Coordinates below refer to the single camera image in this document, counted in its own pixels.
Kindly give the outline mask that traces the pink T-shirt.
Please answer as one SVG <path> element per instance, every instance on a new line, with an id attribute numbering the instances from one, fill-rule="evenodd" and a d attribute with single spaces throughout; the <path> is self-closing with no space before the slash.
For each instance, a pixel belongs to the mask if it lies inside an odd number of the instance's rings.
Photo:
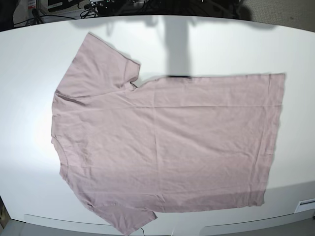
<path id="1" fill-rule="evenodd" d="M 275 152 L 284 74 L 164 77 L 88 33 L 52 103 L 60 175 L 129 235 L 156 213 L 259 207 Z"/>

